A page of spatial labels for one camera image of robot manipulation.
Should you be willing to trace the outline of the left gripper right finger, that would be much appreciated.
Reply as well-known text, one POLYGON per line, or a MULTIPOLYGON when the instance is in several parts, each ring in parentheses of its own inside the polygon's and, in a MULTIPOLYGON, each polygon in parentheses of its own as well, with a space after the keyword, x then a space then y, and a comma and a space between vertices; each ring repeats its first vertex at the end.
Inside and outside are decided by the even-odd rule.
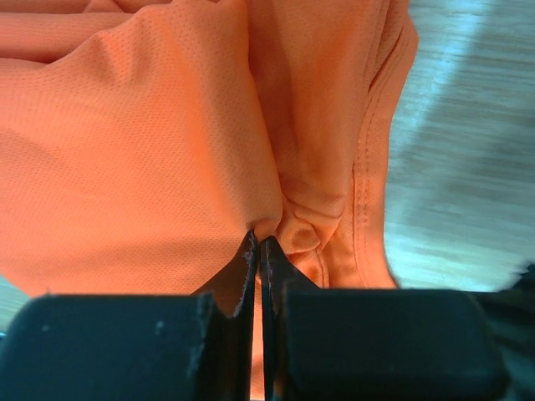
POLYGON ((508 373, 473 296, 323 289, 260 244, 268 400, 496 400, 508 373))

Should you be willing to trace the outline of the orange t shirt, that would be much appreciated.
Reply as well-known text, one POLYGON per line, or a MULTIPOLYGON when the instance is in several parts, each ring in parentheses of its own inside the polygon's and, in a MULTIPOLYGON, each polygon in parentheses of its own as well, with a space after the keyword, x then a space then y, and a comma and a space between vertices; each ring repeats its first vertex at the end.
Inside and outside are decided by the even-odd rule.
POLYGON ((407 1, 4 1, 1 273, 30 297, 194 292, 275 236, 392 288, 407 1))

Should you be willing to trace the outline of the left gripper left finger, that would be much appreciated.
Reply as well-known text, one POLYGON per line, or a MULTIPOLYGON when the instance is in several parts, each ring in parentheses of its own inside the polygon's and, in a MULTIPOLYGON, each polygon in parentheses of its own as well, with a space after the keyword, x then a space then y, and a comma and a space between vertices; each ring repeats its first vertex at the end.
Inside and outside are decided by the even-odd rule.
POLYGON ((46 295, 1 342, 4 400, 247 400, 256 240, 190 295, 46 295))

